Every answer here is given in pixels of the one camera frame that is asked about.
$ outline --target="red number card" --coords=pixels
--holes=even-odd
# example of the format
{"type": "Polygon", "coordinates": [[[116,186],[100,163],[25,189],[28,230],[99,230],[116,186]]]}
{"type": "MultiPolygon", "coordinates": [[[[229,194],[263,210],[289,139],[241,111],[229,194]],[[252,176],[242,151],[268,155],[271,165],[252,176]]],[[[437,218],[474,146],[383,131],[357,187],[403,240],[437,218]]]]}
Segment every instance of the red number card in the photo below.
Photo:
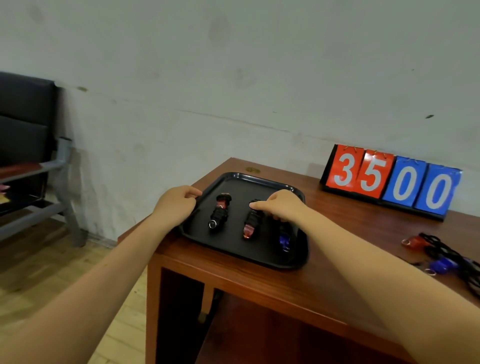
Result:
{"type": "Polygon", "coordinates": [[[326,185],[344,191],[352,191],[359,173],[363,152],[363,148],[337,145],[326,185]]]}
{"type": "Polygon", "coordinates": [[[393,154],[367,149],[353,192],[380,198],[392,170],[393,160],[393,154]]]}

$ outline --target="forearm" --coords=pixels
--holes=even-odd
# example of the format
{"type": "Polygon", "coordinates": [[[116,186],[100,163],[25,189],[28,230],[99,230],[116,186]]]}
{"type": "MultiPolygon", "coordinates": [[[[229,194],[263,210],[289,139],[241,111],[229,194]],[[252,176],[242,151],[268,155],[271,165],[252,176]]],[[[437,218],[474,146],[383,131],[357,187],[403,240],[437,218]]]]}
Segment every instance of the forearm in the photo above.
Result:
{"type": "Polygon", "coordinates": [[[38,312],[0,363],[87,363],[168,230],[146,219],[99,264],[38,312]]]}
{"type": "Polygon", "coordinates": [[[419,363],[479,357],[476,306],[311,209],[298,223],[419,363]]]}

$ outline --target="chair backrest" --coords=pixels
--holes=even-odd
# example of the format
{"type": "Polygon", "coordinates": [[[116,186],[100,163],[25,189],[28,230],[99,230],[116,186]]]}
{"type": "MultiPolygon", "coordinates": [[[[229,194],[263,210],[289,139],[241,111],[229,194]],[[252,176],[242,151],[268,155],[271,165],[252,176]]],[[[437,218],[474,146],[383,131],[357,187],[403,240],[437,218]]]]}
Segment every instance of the chair backrest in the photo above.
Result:
{"type": "MultiPolygon", "coordinates": [[[[58,99],[53,81],[0,72],[0,167],[51,159],[58,99]]],[[[43,173],[8,185],[43,197],[46,183],[43,173]]]]}

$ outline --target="white wall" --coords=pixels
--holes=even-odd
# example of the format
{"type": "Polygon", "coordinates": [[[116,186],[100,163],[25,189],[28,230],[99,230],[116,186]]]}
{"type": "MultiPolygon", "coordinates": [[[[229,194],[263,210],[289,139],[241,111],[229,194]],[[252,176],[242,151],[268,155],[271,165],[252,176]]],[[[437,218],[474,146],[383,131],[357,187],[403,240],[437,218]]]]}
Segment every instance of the white wall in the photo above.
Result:
{"type": "Polygon", "coordinates": [[[67,89],[94,233],[228,157],[319,177],[335,142],[464,169],[452,208],[480,215],[477,0],[1,0],[0,16],[0,69],[67,89]]]}

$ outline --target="blue number card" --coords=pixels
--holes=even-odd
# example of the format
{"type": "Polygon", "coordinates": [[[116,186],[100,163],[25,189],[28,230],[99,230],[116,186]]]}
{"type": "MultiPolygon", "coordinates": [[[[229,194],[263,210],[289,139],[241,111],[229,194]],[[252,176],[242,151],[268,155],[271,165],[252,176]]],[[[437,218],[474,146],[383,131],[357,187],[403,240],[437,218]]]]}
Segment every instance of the blue number card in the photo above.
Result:
{"type": "Polygon", "coordinates": [[[415,208],[445,215],[461,177],[462,171],[457,168],[429,164],[415,208]]]}
{"type": "Polygon", "coordinates": [[[412,207],[417,197],[427,162],[405,157],[396,157],[395,166],[390,177],[383,200],[412,207]]]}

